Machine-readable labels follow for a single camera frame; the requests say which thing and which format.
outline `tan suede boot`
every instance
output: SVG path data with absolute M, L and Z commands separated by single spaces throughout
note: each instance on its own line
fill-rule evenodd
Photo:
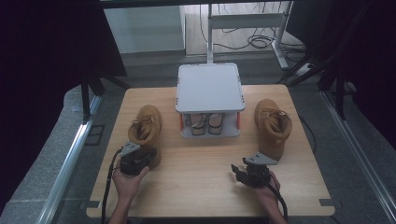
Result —
M 261 100 L 254 111 L 254 121 L 259 128 L 259 151 L 279 161 L 285 149 L 285 141 L 291 133 L 291 119 L 285 111 L 270 100 Z
M 156 156 L 149 164 L 155 168 L 161 161 L 160 131 L 163 125 L 160 111 L 154 105 L 145 105 L 137 113 L 136 120 L 128 130 L 129 140 L 141 148 L 136 151 L 137 158 L 143 158 L 156 150 Z

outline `person's left hand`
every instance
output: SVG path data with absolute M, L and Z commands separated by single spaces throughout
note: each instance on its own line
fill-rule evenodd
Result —
M 149 172 L 149 167 L 143 168 L 140 175 L 125 175 L 120 171 L 120 160 L 117 161 L 116 170 L 113 173 L 113 181 L 116 185 L 119 200 L 130 204 L 139 191 L 140 181 Z

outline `wooden floor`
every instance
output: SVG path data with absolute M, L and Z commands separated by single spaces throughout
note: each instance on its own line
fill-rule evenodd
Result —
M 239 3 L 239 4 L 215 4 L 212 5 L 212 15 L 234 15 L 234 14 L 258 14 L 277 13 L 286 9 L 287 2 L 267 3 Z M 186 15 L 186 53 L 187 55 L 206 54 L 207 50 L 207 15 L 208 5 L 184 6 Z M 275 29 L 238 29 L 213 30 L 214 53 L 246 52 L 272 50 L 270 40 L 256 42 L 257 46 L 266 48 L 255 48 L 248 44 L 248 38 L 252 35 L 275 37 Z M 282 42 L 290 44 L 301 44 L 294 36 L 285 32 Z

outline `wooden table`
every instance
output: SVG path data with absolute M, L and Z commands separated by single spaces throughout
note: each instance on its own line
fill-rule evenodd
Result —
M 281 183 L 289 216 L 331 216 L 333 206 L 317 162 L 305 136 L 288 89 L 283 85 L 242 86 L 246 109 L 240 114 L 240 134 L 234 138 L 186 139 L 180 136 L 175 110 L 177 88 L 129 89 L 111 134 L 91 201 L 101 202 L 108 165 L 128 140 L 128 128 L 143 105 L 155 105 L 163 117 L 160 165 L 150 170 L 129 210 L 130 217 L 260 217 L 265 216 L 251 188 L 236 182 L 231 164 L 243 166 L 242 158 L 258 151 L 254 108 L 264 98 L 287 111 L 293 129 L 278 165 L 270 166 Z M 111 216 L 117 192 L 111 185 L 106 215 Z M 89 217 L 101 216 L 99 208 L 87 208 Z

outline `white wall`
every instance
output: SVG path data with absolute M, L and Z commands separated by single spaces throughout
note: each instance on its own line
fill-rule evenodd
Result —
M 105 9 L 120 53 L 185 48 L 184 7 Z

